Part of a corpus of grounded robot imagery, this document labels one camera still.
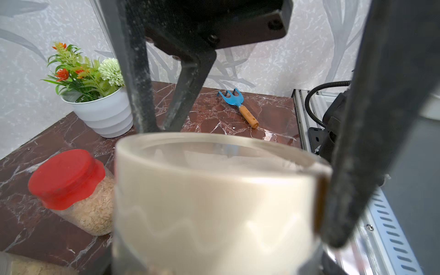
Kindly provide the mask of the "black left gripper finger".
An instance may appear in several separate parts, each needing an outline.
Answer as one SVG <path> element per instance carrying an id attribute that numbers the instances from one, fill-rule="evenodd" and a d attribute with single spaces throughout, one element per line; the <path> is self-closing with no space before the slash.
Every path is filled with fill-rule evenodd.
<path id="1" fill-rule="evenodd" d="M 321 238 L 352 236 L 414 120 L 440 84 L 440 3 L 372 1 L 333 153 Z"/>

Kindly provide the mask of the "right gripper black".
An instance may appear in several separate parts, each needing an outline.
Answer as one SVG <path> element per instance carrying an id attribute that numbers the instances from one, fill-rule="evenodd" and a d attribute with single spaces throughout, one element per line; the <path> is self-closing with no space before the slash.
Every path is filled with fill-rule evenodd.
<path id="1" fill-rule="evenodd" d="M 139 134 L 159 132 L 146 41 L 181 61 L 162 130 L 179 132 L 217 58 L 215 50 L 277 40 L 288 33 L 293 1 L 100 1 Z M 201 44 L 208 50 L 196 51 Z"/>

